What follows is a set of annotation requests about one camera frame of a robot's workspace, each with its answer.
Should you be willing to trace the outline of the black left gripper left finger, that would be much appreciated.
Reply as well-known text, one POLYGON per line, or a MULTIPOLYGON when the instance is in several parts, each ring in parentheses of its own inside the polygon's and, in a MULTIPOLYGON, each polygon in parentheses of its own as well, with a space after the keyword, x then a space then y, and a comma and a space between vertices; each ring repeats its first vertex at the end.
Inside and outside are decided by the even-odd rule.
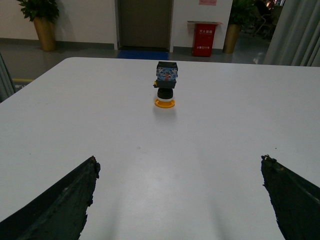
POLYGON ((2 240, 77 240, 93 204, 101 165, 91 156, 0 223, 2 240))

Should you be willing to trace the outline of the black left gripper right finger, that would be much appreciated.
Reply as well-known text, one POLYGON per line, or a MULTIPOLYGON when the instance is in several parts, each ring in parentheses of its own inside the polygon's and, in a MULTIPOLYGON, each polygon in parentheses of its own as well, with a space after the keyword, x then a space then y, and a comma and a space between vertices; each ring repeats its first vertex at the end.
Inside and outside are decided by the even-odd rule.
POLYGON ((286 240, 320 238, 320 188, 269 155, 261 173, 278 227, 286 240))

